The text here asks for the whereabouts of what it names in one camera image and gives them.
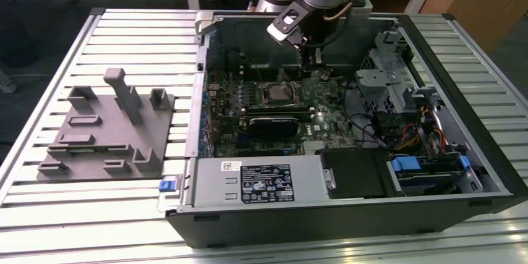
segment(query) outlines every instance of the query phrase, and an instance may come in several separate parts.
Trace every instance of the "floor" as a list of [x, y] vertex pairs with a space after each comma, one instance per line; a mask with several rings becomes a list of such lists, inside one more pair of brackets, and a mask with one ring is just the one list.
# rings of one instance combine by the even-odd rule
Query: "floor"
[[[201, 0], [205, 9], [246, 9], [249, 0]], [[187, 9], [186, 0], [0, 0], [0, 12], [15, 13], [35, 39], [39, 60], [27, 67], [3, 67], [19, 86], [17, 93], [0, 93], [0, 163], [17, 140], [35, 105], [47, 88], [71, 43], [94, 7]], [[528, 19], [525, 18], [491, 58], [528, 97]]]

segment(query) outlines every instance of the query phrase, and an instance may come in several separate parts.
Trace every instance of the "blue latch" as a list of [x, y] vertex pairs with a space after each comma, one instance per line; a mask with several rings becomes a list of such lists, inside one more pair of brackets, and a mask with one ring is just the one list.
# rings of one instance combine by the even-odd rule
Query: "blue latch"
[[459, 161], [462, 165], [465, 166], [465, 169], [469, 169], [471, 167], [470, 159], [465, 155], [459, 157]]
[[402, 171], [402, 170], [421, 170], [421, 162], [417, 159], [417, 157], [397, 157], [393, 161], [391, 164], [394, 166], [395, 171]]
[[159, 192], [177, 192], [177, 181], [162, 181], [159, 182]]

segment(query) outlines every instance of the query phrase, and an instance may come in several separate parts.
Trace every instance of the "motherboard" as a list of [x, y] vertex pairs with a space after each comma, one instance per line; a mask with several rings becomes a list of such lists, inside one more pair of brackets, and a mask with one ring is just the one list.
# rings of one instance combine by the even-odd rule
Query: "motherboard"
[[290, 80], [246, 81], [245, 72], [211, 75], [211, 123], [215, 157], [314, 155], [325, 148], [355, 143], [343, 113], [345, 77], [311, 76]]

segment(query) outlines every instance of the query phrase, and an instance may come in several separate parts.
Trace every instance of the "power supply label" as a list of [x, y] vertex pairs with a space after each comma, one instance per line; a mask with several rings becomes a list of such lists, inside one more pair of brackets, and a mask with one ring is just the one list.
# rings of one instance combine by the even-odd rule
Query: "power supply label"
[[290, 164], [241, 166], [242, 201], [295, 201]]

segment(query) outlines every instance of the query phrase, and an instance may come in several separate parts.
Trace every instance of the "metal bracket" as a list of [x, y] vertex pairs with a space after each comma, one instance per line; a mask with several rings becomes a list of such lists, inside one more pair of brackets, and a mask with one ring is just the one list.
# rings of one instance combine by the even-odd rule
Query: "metal bracket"
[[195, 20], [195, 30], [198, 35], [205, 35], [209, 34], [210, 31], [213, 31], [214, 27], [213, 25], [215, 24], [215, 12], [213, 11], [202, 11], [198, 12], [197, 14], [197, 20]]

